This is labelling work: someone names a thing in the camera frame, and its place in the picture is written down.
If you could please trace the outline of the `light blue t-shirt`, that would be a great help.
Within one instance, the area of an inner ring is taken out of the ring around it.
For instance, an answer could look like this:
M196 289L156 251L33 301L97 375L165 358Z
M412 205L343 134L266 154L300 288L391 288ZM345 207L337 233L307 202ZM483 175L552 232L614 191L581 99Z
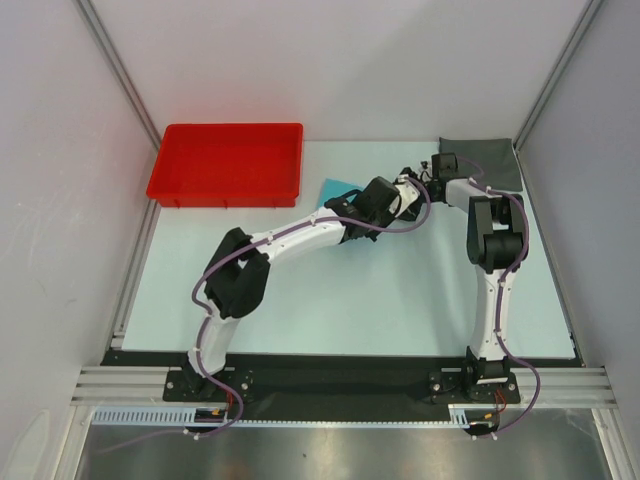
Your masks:
M317 207L323 207L332 198L345 197L350 199L361 190L362 187L360 185L327 178L321 187Z

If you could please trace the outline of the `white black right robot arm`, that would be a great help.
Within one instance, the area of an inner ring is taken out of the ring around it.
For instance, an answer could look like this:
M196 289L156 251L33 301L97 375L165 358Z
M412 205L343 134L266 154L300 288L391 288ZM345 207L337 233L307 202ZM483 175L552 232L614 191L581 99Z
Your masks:
M467 214L466 251L478 281L476 319L453 392L471 402L490 402L515 386L508 309L515 275L528 255L529 223L519 195L484 184L481 167L464 177L461 160L454 153L435 154L421 163L419 178L432 201Z

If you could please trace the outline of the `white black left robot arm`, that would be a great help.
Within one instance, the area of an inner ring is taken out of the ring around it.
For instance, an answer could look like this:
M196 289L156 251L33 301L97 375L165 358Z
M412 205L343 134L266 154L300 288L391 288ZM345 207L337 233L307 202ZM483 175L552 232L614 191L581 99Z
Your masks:
M191 293L204 319L182 372L198 398L222 383L214 378L226 363L241 319L261 304L271 271L316 250L348 241L377 239L381 233L408 233L422 225L431 200L425 186L408 174L389 182L378 176L362 190L330 198L303 219L263 233L229 230Z

